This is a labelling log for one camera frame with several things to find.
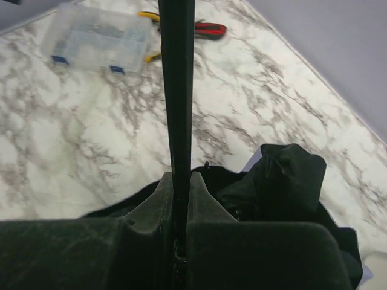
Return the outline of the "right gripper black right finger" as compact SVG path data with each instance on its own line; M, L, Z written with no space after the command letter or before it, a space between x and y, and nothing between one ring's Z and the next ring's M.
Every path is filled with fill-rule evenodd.
M191 176L188 289L351 289L333 236L309 222L240 222Z

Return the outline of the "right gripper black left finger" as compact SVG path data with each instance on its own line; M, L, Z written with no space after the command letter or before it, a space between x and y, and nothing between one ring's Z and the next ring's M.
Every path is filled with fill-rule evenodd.
M172 175L120 217L1 223L2 289L172 289Z

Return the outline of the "lilac umbrella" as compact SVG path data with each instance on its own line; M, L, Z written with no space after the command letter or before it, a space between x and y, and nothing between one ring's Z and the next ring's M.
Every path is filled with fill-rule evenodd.
M357 234L352 228L337 226L320 202L327 166L322 157L297 144L263 144L261 157L246 172L234 173L209 165L190 168L194 2L160 1L158 6L172 163L172 289L188 289L186 230L193 172L201 174L208 192L237 221L309 222L326 228L337 243L351 289L356 289L363 276ZM91 216L124 216L153 194L159 182Z

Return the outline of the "clear plastic screw box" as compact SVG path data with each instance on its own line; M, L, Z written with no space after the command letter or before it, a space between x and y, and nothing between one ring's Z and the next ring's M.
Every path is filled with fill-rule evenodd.
M41 53L56 64L90 71L138 73L145 62L151 20L127 13L60 4L42 40Z

